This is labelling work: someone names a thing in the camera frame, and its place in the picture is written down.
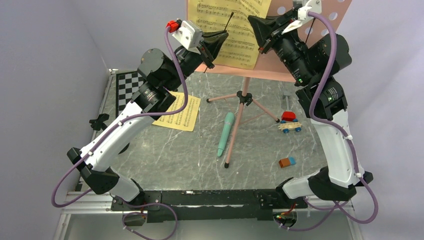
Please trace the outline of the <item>yellow sheet music top page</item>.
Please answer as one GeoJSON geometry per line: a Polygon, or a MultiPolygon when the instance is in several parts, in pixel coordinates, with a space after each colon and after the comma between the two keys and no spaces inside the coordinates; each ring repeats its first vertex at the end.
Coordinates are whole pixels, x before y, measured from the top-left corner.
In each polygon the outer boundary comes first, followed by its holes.
{"type": "Polygon", "coordinates": [[[259,46],[248,17],[264,18],[270,5],[270,0],[189,0],[187,17],[204,32],[227,30],[215,65],[252,70],[259,46]]]}

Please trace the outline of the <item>yellow sheet music page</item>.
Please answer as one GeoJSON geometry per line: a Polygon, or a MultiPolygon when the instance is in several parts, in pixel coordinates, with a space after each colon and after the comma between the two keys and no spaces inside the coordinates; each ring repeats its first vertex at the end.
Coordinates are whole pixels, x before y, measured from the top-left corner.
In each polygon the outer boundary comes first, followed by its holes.
{"type": "Polygon", "coordinates": [[[270,5],[270,0],[189,0],[187,17],[204,32],[227,30],[215,65],[252,70],[259,46],[248,17],[264,18],[270,5]]]}
{"type": "Polygon", "coordinates": [[[200,109],[201,99],[188,95],[188,103],[185,109],[179,113],[161,116],[152,124],[174,130],[192,132],[195,128],[197,116],[200,109]]]}

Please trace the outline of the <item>pink perforated music stand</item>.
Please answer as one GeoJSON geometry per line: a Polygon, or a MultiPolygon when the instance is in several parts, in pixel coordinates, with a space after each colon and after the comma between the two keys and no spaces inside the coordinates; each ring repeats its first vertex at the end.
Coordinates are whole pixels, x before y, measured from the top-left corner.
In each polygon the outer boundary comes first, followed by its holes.
{"type": "MultiPolygon", "coordinates": [[[[308,47],[311,47],[312,45],[314,45],[326,34],[335,34],[331,20],[328,19],[325,15],[322,15],[322,12],[321,13],[310,12],[308,15],[312,17],[312,19],[308,23],[306,23],[305,25],[297,29],[300,38],[306,43],[308,47]]],[[[221,73],[222,67],[224,67],[224,65],[216,64],[216,66],[218,67],[218,72],[221,73]]],[[[269,51],[267,54],[261,54],[258,52],[256,65],[253,69],[241,69],[237,67],[229,67],[230,73],[232,75],[243,77],[243,85],[241,90],[232,94],[233,98],[238,98],[239,104],[238,104],[237,114],[235,115],[235,125],[232,126],[230,131],[231,138],[228,139],[226,143],[227,156],[226,156],[226,160],[224,164],[225,168],[228,168],[230,165],[231,155],[232,155],[233,146],[236,140],[237,131],[242,122],[241,120],[242,120],[243,110],[249,104],[257,103],[257,100],[252,96],[251,93],[248,92],[250,80],[251,78],[268,79],[270,77],[270,74],[267,72],[267,68],[271,68],[271,67],[282,69],[284,73],[290,74],[288,69],[279,60],[276,53],[272,50],[269,51]]]]}

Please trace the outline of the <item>yellow sheet music bottom page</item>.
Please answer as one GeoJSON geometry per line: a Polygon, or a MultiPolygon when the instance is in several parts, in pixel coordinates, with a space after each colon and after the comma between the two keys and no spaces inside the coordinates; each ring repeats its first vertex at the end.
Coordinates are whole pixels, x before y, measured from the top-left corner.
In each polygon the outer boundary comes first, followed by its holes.
{"type": "Polygon", "coordinates": [[[188,95],[188,103],[185,109],[179,113],[161,116],[152,124],[174,130],[192,132],[195,128],[197,116],[200,109],[201,99],[188,95]]]}

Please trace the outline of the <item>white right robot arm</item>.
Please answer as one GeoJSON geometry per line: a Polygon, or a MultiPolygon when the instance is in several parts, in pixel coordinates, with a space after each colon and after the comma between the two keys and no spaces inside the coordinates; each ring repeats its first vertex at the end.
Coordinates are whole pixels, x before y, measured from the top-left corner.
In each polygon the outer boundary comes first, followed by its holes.
{"type": "Polygon", "coordinates": [[[296,30],[285,32],[297,17],[293,8],[282,15],[248,16],[259,52],[274,51],[298,87],[296,95],[305,115],[314,126],[327,165],[298,178],[289,178],[276,188],[276,202],[288,208],[295,199],[316,196],[325,201],[348,201],[356,188],[373,180],[352,151],[348,103],[343,87],[334,75],[352,63],[349,44],[337,33],[328,33],[307,46],[296,30]]]}

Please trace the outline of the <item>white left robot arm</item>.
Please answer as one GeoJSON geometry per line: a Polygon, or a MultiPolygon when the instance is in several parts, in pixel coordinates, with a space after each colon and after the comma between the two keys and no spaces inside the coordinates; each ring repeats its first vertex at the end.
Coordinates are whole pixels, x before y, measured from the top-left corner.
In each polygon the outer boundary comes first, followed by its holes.
{"type": "Polygon", "coordinates": [[[186,79],[200,64],[214,67],[213,62],[228,36],[226,30],[195,31],[180,41],[178,50],[169,47],[169,54],[158,48],[145,52],[137,70],[143,82],[121,114],[91,143],[67,152],[91,191],[119,197],[131,210],[143,205],[145,192],[135,180],[114,170],[113,160],[137,134],[160,117],[178,114],[187,107],[186,79]]]}

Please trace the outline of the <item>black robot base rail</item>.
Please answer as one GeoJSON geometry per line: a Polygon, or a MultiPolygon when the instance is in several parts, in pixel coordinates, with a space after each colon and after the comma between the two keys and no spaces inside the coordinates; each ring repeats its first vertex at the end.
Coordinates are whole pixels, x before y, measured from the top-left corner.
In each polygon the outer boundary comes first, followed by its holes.
{"type": "Polygon", "coordinates": [[[113,197],[113,212],[146,211],[147,223],[256,219],[271,221],[285,211],[307,208],[302,197],[289,199],[279,189],[145,190],[142,201],[125,204],[113,197]]]}

